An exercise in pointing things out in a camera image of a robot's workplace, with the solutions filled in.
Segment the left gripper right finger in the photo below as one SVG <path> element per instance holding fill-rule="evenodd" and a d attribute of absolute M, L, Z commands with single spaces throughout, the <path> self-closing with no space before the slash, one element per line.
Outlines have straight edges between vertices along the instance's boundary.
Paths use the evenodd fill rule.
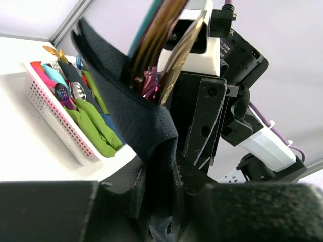
<path fill-rule="evenodd" d="M 173 168 L 175 241 L 322 241 L 322 190 L 214 182 L 181 154 Z"/>

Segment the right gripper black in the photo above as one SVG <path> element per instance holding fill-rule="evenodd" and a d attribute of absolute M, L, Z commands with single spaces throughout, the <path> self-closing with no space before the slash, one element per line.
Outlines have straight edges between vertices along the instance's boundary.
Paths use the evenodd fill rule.
<path fill-rule="evenodd" d="M 179 134 L 178 150 L 196 165 L 212 135 L 227 92 L 224 78 L 182 72 L 173 88 L 170 114 Z"/>

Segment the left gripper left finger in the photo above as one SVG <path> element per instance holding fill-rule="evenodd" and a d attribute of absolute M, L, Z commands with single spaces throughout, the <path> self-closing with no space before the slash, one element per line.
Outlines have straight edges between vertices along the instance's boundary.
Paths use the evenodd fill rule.
<path fill-rule="evenodd" d="M 102 182 L 2 182 L 1 241 L 148 241 L 145 177 L 135 157 Z"/>

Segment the iridescent rainbow fork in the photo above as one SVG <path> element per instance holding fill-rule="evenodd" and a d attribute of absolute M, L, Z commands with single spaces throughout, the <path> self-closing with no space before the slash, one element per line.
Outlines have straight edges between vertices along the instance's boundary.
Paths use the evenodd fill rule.
<path fill-rule="evenodd" d="M 153 100 L 156 88 L 158 86 L 157 66 L 151 70 L 144 71 L 143 77 L 134 79 L 134 87 L 147 100 Z"/>

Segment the dark navy paper napkin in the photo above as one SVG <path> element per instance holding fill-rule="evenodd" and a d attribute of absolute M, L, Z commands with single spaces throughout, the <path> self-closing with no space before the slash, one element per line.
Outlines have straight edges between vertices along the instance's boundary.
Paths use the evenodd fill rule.
<path fill-rule="evenodd" d="M 173 165 L 178 133 L 169 111 L 129 88 L 129 59 L 81 18 L 71 37 L 125 142 L 145 163 L 149 229 L 155 241 L 167 234 L 172 206 Z"/>

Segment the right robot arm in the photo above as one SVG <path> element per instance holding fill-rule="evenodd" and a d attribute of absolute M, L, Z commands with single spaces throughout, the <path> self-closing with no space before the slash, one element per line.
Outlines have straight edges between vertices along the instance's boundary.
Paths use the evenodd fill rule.
<path fill-rule="evenodd" d="M 180 136 L 177 166 L 207 173 L 219 139 L 224 139 L 248 153 L 220 183 L 292 182 L 303 174 L 303 157 L 292 152 L 249 100 L 246 88 L 223 78 L 182 73 L 171 101 Z"/>

